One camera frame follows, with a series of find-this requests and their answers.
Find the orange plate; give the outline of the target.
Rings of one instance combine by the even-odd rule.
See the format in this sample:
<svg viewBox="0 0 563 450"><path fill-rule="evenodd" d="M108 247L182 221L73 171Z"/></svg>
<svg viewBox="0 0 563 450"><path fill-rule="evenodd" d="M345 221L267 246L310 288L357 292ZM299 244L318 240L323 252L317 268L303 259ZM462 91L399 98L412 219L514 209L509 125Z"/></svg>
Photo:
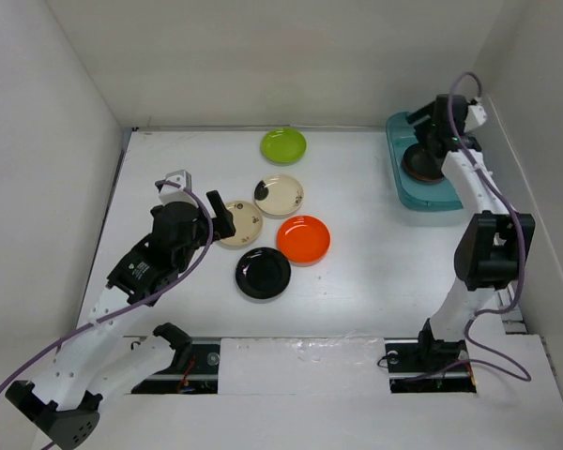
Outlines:
<svg viewBox="0 0 563 450"><path fill-rule="evenodd" d="M327 255L331 234L327 225L317 217L293 216L278 229L276 245L291 263L309 265Z"/></svg>
<svg viewBox="0 0 563 450"><path fill-rule="evenodd" d="M418 183L437 184L444 180L443 173L438 169L424 168L423 171L418 171L404 163L401 164L401 168L411 180Z"/></svg>

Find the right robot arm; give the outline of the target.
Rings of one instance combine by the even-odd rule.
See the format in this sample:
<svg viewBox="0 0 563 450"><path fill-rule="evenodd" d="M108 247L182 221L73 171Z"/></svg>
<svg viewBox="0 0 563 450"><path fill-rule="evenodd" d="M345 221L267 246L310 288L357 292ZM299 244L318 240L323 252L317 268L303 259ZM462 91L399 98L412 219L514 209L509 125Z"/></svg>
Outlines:
<svg viewBox="0 0 563 450"><path fill-rule="evenodd" d="M465 134L485 120L479 99L451 94L437 96L406 118L417 141L404 152L403 169L420 182L450 181L470 216L454 253L454 283L406 356L421 378L468 364L466 346L475 320L498 314L486 306L489 299L525 278L535 220L504 198L476 141Z"/></svg>

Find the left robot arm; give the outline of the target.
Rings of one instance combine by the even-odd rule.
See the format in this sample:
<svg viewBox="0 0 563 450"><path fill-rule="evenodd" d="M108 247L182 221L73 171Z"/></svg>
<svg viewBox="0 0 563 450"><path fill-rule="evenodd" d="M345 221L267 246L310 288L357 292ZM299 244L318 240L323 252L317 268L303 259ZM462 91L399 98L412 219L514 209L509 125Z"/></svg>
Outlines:
<svg viewBox="0 0 563 450"><path fill-rule="evenodd" d="M130 353L106 361L128 329L198 266L214 241L236 232L218 191L207 192L206 208L188 188L170 186L181 199L151 209L151 233L114 267L86 323L49 347L55 358L44 372L8 384L7 400L61 449L83 444L112 400L154 373L177 372L190 362L192 339L170 322Z"/></svg>

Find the teal transparent plastic bin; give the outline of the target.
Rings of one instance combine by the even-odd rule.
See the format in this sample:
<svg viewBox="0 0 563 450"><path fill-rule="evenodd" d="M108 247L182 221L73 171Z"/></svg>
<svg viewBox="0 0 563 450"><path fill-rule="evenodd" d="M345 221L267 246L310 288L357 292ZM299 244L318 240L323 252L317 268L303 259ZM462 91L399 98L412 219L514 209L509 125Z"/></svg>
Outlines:
<svg viewBox="0 0 563 450"><path fill-rule="evenodd" d="M406 112L398 112L386 122L388 152L399 200L406 208L420 212L461 210L462 204L450 181L421 182L403 169L403 154L409 146L418 142L413 127L406 122L406 116Z"/></svg>

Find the cream plate small flowers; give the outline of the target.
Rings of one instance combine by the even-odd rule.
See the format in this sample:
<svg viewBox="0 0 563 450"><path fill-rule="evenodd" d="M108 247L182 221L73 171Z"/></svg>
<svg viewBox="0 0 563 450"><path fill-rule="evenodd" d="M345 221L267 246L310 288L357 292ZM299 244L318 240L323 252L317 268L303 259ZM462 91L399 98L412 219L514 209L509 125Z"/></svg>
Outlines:
<svg viewBox="0 0 563 450"><path fill-rule="evenodd" d="M260 210L251 202L231 201L225 204L232 214L236 228L234 236L221 239L227 247L245 247L254 242L263 229L263 216Z"/></svg>

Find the cream plate black patch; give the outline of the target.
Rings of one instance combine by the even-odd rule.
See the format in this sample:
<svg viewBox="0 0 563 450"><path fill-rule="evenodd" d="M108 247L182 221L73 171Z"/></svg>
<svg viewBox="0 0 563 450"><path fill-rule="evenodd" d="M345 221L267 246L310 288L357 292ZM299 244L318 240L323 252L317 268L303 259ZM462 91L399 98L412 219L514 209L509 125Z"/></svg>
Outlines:
<svg viewBox="0 0 563 450"><path fill-rule="evenodd" d="M294 214L302 205L304 195L304 188L298 180L283 173L263 178L253 191L256 206L275 217Z"/></svg>

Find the green plate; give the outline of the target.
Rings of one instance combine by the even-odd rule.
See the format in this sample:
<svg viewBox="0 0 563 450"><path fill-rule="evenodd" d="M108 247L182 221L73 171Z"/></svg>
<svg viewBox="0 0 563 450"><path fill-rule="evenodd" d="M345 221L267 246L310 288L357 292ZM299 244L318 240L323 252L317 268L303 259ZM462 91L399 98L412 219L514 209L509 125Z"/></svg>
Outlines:
<svg viewBox="0 0 563 450"><path fill-rule="evenodd" d="M292 164L306 153L307 141L296 129L282 127L269 131L261 140L262 155L271 162Z"/></svg>

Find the metal rail front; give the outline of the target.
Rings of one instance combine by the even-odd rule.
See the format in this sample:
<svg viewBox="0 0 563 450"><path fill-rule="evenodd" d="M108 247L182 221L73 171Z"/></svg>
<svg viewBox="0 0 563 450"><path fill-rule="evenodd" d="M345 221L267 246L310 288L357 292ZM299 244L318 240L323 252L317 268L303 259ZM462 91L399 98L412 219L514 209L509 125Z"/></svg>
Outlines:
<svg viewBox="0 0 563 450"><path fill-rule="evenodd" d="M389 395L380 337L197 340L182 368L168 368L134 394L227 396Z"/></svg>

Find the metal rail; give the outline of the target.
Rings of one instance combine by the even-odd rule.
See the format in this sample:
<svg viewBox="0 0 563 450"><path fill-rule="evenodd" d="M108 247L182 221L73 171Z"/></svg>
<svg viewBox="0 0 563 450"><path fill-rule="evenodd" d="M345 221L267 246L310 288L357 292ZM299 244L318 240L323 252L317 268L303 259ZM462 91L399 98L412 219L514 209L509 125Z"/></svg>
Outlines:
<svg viewBox="0 0 563 450"><path fill-rule="evenodd" d="M380 337L197 340L182 368L168 368L134 394L227 396L389 395Z"/></svg>
<svg viewBox="0 0 563 450"><path fill-rule="evenodd" d="M496 292L495 302L498 309L506 309L514 299L515 290L512 286ZM525 319L518 306L501 315L504 331L507 335L527 335Z"/></svg>

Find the metal rail right side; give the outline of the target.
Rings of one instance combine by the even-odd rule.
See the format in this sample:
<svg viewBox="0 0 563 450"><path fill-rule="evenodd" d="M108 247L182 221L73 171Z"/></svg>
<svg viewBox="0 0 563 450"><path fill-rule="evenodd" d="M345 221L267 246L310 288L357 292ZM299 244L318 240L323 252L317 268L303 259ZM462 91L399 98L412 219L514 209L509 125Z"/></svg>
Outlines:
<svg viewBox="0 0 563 450"><path fill-rule="evenodd" d="M498 309L506 309L514 299L515 290L512 286L496 292L495 302ZM525 319L518 306L501 315L504 331L507 335L527 335Z"/></svg>

